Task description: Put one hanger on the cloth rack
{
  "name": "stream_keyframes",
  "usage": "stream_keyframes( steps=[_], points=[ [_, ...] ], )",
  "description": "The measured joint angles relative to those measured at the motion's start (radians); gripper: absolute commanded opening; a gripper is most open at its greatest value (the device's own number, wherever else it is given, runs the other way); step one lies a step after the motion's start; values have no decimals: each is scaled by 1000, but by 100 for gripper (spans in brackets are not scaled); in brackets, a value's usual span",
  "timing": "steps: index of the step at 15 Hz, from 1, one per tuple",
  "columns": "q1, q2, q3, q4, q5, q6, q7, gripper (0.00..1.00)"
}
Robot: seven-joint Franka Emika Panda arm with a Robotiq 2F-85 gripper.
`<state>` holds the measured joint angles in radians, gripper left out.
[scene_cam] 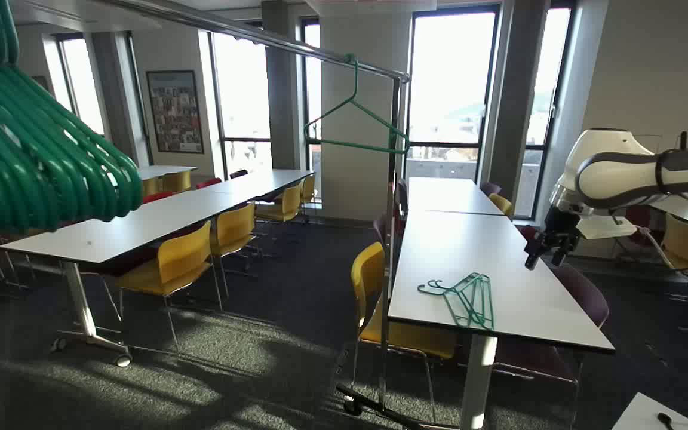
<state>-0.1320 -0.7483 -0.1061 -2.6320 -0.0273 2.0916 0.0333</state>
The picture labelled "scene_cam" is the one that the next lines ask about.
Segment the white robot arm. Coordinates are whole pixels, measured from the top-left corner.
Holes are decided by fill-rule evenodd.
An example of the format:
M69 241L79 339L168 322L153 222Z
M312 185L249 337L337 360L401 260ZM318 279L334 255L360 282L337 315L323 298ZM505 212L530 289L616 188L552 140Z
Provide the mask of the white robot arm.
M585 129L558 174L544 226L525 245L525 266L542 253L562 264L582 239L618 239L638 233L629 205L688 194L688 150L648 150L629 129Z

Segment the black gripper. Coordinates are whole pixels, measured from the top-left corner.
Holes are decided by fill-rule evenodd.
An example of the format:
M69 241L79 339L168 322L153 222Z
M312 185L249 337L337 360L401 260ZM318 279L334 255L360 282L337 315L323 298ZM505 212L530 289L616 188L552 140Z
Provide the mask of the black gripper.
M579 216L552 205L544 216L544 226L538 245L525 246L525 269L532 270L542 253L552 253L552 266L562 266L568 252L575 248L580 234L575 229Z

